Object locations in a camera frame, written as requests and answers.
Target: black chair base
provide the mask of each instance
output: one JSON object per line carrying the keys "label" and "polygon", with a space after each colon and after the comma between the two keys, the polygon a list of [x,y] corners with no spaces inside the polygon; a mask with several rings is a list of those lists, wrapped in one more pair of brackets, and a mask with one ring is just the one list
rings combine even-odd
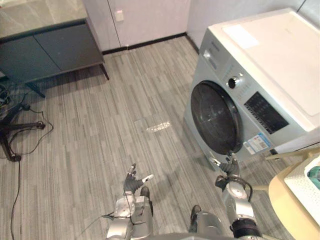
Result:
{"label": "black chair base", "polygon": [[21,161],[20,155],[15,155],[12,153],[9,142],[8,142],[8,134],[11,131],[15,130],[24,130],[24,129],[31,129],[31,128],[38,128],[44,129],[46,125],[42,121],[33,122],[33,123],[25,123],[25,124],[10,124],[13,118],[21,111],[25,110],[28,111],[30,106],[27,104],[17,104],[15,107],[8,111],[8,114],[0,120],[0,145],[3,149],[3,152],[6,158],[11,162],[19,162]]}

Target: floor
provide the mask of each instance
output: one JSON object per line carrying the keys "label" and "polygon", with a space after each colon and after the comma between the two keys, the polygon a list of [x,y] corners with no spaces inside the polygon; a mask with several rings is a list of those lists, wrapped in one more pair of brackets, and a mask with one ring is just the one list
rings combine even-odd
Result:
{"label": "floor", "polygon": [[[108,220],[90,224],[113,211],[132,163],[137,164],[138,177],[155,175],[146,184],[154,205],[155,234],[186,232],[191,208],[199,204],[216,213],[225,234],[232,236],[221,190],[214,185],[219,173],[183,120],[198,58],[188,40],[179,37],[104,58],[109,81],[99,67],[91,67],[38,81],[46,98],[30,92],[25,100],[34,110],[44,111],[54,130],[22,157],[15,239],[104,239]],[[30,111],[17,118],[18,123],[39,120],[41,115]],[[31,150],[49,129],[47,125],[20,134],[13,150]],[[251,184],[267,184],[298,160],[257,156],[241,163],[242,177]],[[9,240],[18,163],[1,159],[0,185],[0,239]],[[263,233],[292,239],[266,193],[255,193],[252,203]]]}

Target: white wall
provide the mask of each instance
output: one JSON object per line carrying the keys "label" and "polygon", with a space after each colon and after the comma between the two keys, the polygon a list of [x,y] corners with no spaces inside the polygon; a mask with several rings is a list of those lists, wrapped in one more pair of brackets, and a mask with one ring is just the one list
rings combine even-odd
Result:
{"label": "white wall", "polygon": [[[102,51],[186,32],[190,1],[109,0],[115,28],[108,0],[83,0]],[[117,22],[119,10],[124,21]]]}
{"label": "white wall", "polygon": [[98,38],[100,50],[120,47],[107,0],[82,0]]}
{"label": "white wall", "polygon": [[112,14],[123,10],[124,21],[115,22],[121,46],[155,40],[187,30],[190,0],[109,0]]}
{"label": "white wall", "polygon": [[320,0],[306,0],[298,13],[320,28]]}
{"label": "white wall", "polygon": [[208,26],[274,10],[298,10],[304,0],[191,0],[187,34],[200,48]]}

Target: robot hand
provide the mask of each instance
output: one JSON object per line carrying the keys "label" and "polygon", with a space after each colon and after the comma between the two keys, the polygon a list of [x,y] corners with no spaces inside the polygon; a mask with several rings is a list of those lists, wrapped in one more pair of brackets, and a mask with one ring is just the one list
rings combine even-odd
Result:
{"label": "robot hand", "polygon": [[136,180],[136,164],[134,163],[126,173],[126,177],[123,183],[124,193],[133,193],[135,194],[136,190],[138,190],[146,181],[149,181],[154,177],[153,174],[146,176],[145,178]]}

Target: black baseboard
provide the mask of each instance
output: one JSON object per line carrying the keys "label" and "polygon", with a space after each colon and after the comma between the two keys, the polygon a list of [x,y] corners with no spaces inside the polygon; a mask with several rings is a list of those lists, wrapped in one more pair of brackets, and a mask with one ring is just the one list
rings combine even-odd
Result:
{"label": "black baseboard", "polygon": [[185,35],[186,39],[188,39],[189,43],[192,45],[193,49],[196,51],[197,54],[199,54],[199,48],[195,44],[195,42],[191,39],[189,35]]}
{"label": "black baseboard", "polygon": [[115,48],[115,49],[105,50],[105,51],[102,52],[102,54],[103,55],[113,54],[113,53],[121,52],[121,51],[124,51],[124,50],[131,50],[131,49],[141,48],[141,47],[144,47],[144,46],[147,46],[147,45],[151,45],[151,44],[155,44],[155,43],[159,43],[159,42],[163,42],[163,41],[167,41],[167,40],[170,40],[170,39],[175,39],[175,38],[179,38],[179,37],[183,37],[183,36],[187,36],[187,33],[186,32],[182,32],[182,33],[179,33],[179,34],[176,34],[176,35],[166,36],[166,37],[158,38],[158,39],[155,39],[155,40],[134,44],[134,45],[131,45],[131,46],[123,46],[123,47],[118,47],[118,48]]}

